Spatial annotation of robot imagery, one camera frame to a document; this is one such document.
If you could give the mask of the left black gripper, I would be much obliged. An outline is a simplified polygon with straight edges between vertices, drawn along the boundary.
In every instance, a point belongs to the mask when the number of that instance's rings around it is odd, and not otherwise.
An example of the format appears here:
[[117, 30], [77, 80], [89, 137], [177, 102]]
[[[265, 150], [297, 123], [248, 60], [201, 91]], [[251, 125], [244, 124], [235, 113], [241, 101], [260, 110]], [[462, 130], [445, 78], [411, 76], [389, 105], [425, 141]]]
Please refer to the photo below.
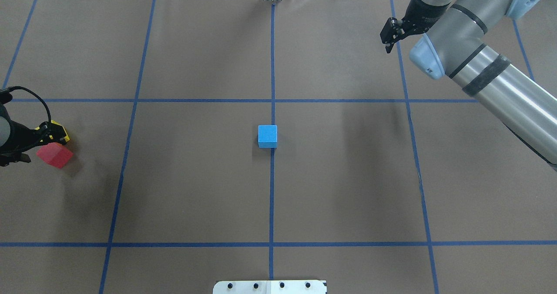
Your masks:
[[1, 167], [14, 163], [30, 163], [25, 152], [38, 146], [40, 138], [35, 129], [14, 121], [1, 121]]

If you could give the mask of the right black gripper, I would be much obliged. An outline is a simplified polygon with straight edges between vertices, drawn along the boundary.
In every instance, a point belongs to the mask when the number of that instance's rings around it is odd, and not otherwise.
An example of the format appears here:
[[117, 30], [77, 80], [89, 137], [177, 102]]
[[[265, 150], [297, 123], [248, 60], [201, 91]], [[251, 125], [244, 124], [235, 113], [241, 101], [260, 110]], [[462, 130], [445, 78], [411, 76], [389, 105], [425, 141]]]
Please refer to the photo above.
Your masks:
[[401, 19], [390, 17], [380, 32], [380, 38], [390, 54], [396, 43], [412, 35], [427, 32], [444, 14], [445, 5], [428, 4], [423, 0], [410, 0]]

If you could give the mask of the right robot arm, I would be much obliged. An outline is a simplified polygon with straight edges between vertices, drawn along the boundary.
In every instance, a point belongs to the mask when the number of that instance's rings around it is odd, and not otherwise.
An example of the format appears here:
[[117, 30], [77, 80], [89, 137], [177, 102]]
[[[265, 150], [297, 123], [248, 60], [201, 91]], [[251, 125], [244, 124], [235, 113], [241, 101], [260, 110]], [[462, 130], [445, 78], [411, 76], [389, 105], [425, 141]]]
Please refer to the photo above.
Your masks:
[[452, 79], [553, 169], [557, 161], [556, 98], [490, 48], [483, 37], [503, 17], [519, 19], [540, 0], [410, 0], [389, 18], [380, 38], [420, 36], [409, 58], [424, 74]]

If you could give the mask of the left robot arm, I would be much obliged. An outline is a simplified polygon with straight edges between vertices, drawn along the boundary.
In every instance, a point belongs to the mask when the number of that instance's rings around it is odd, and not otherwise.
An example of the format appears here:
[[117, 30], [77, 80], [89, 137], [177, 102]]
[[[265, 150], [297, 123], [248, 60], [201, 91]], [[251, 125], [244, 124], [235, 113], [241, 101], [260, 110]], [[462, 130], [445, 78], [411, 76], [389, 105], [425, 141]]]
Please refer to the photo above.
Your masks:
[[48, 124], [40, 124], [38, 130], [30, 129], [9, 116], [4, 104], [0, 106], [0, 165], [7, 167], [15, 163], [31, 162], [26, 151], [41, 145], [46, 137]]

